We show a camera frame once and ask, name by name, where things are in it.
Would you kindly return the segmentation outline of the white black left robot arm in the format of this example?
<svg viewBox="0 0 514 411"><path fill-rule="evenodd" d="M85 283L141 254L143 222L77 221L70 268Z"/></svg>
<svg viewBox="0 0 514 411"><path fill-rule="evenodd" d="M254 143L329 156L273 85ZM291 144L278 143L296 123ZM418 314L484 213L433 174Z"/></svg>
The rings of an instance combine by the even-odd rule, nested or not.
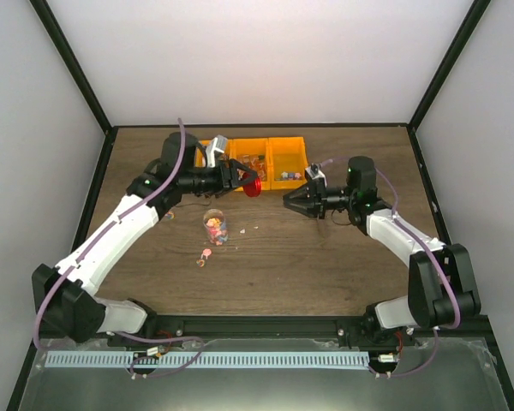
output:
<svg viewBox="0 0 514 411"><path fill-rule="evenodd" d="M183 195L219 198L238 188L260 194L255 170L222 156L228 140L218 135L202 145L184 129L170 134L152 160L126 189L108 218L69 256L32 274L36 319L33 339L48 324L77 343L98 333L128 333L140 346L158 335L143 304L99 299L99 287L119 259L178 205Z"/></svg>

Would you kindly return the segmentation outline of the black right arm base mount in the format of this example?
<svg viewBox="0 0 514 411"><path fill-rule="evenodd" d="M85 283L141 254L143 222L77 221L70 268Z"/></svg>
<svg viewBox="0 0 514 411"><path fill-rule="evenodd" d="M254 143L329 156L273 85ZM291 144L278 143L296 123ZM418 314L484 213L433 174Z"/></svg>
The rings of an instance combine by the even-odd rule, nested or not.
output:
<svg viewBox="0 0 514 411"><path fill-rule="evenodd" d="M394 348L399 339L405 343L405 327L393 329L382 328L374 316L343 316L335 320L338 343L349 348L360 350L372 348Z"/></svg>

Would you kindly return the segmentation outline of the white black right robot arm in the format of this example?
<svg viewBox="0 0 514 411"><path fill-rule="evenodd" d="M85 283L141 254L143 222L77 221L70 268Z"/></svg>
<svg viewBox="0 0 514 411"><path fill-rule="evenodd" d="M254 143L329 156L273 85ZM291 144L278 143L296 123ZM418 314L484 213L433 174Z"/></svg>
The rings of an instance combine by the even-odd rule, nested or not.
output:
<svg viewBox="0 0 514 411"><path fill-rule="evenodd" d="M329 211L346 212L350 225L379 242L408 269L405 296L366 309L363 333L375 345L387 342L403 327L457 328L481 312L481 299L468 250L448 245L407 223L379 195L380 172L365 156L350 158L346 184L328 186L318 164L305 170L306 182L283 197L284 207L305 217L322 219Z"/></svg>

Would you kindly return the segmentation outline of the red jar lid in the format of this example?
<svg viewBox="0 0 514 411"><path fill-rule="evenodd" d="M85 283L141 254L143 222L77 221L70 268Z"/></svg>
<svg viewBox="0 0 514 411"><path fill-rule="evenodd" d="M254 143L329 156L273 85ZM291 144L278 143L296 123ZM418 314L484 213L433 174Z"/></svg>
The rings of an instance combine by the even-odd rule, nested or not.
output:
<svg viewBox="0 0 514 411"><path fill-rule="evenodd" d="M261 180L259 177L242 187L243 192L250 198L258 197L261 194Z"/></svg>

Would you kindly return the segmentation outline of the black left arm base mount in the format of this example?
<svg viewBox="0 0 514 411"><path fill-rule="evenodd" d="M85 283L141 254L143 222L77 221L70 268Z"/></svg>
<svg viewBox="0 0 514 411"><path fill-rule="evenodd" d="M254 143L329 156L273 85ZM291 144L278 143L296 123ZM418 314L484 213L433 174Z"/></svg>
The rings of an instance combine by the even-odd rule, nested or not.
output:
<svg viewBox="0 0 514 411"><path fill-rule="evenodd" d="M185 318L177 315L163 315L147 319L142 328L134 335L138 338L159 340L172 337L182 337L185 329ZM150 347L150 343L139 342L119 336L115 331L106 331L102 334L110 347Z"/></svg>

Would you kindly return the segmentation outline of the clear plastic jar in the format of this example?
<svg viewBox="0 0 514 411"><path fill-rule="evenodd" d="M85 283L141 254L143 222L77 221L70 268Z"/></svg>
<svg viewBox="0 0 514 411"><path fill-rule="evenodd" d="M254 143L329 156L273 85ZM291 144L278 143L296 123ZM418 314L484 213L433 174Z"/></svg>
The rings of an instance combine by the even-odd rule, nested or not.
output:
<svg viewBox="0 0 514 411"><path fill-rule="evenodd" d="M210 209L203 216L203 225L208 241L215 246L222 246L228 241L228 230L224 214L219 209Z"/></svg>

